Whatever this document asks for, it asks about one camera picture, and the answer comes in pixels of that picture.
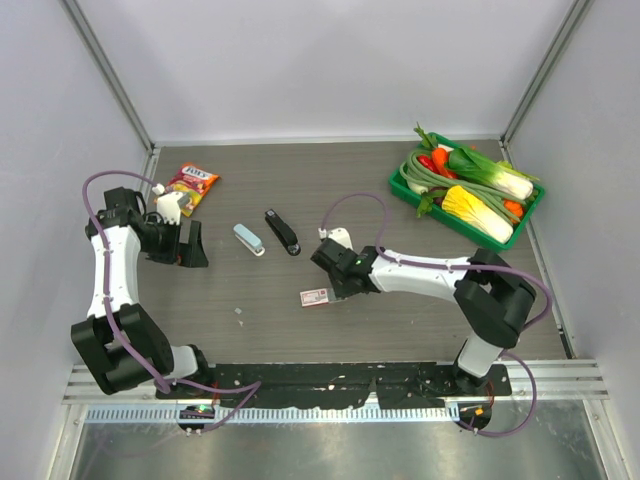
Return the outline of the red staple box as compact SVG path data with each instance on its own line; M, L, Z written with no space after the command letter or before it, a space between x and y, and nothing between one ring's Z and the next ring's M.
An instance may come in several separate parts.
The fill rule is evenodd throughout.
M303 308L329 305L344 301L333 288L319 288L300 293L301 306Z

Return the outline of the light blue small stapler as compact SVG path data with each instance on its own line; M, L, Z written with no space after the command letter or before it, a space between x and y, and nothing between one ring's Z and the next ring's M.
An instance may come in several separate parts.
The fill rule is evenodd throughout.
M235 237L255 256L260 257L265 253L262 240L243 224L233 227Z

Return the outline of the black large stapler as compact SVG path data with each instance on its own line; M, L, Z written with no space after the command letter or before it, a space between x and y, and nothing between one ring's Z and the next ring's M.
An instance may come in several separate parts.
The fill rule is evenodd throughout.
M301 253L296 233L273 209L265 212L265 222L290 256Z

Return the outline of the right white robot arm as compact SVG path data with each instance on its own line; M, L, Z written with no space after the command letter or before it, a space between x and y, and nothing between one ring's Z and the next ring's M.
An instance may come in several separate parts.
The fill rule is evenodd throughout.
M451 371L457 391L477 393L501 353L517 345L536 299L533 287L510 273L490 250L435 259L366 246L357 253L326 238L311 261L328 274L335 295L403 292L457 304L471 328Z

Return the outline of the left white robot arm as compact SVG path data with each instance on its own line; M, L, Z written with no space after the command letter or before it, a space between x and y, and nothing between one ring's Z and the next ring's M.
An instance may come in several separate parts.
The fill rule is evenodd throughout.
M71 340L99 388L107 395L143 383L178 379L190 398L205 397L213 375L194 345L175 347L142 307L138 257L187 268L206 268L201 224L189 224L181 241L184 192L159 196L147 211L139 192L119 187L104 194L105 209L86 227L95 255L94 293L85 321L71 328Z

